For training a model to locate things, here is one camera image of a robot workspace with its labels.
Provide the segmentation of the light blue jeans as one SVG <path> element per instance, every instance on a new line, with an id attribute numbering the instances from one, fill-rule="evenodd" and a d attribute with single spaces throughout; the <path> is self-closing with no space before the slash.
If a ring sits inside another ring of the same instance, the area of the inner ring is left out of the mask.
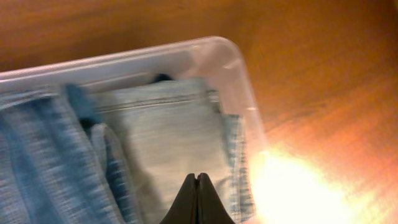
<path id="1" fill-rule="evenodd" d="M 186 175 L 209 175 L 228 215 L 255 214 L 241 116 L 222 111 L 201 78 L 93 94 L 126 155 L 144 223 L 165 217 Z"/>

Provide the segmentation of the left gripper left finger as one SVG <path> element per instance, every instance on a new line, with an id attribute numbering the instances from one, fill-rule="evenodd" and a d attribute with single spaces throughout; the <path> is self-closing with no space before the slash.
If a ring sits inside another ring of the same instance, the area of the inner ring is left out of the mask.
<path id="1" fill-rule="evenodd" d="M 160 224 L 196 224 L 196 222 L 197 180 L 194 174 L 188 174 Z"/>

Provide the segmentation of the dark blue jeans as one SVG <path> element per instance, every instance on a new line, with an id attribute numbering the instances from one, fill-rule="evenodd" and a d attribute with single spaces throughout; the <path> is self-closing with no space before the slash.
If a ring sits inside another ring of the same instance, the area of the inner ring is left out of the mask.
<path id="1" fill-rule="evenodd" d="M 1 94 L 1 222 L 142 222 L 121 144 L 84 88 Z"/>

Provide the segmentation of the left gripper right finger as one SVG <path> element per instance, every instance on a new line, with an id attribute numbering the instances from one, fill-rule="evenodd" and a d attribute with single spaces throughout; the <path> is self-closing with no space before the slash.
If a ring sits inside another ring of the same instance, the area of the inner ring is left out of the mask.
<path id="1" fill-rule="evenodd" d="M 234 224 L 206 173 L 198 176 L 197 223 Z"/>

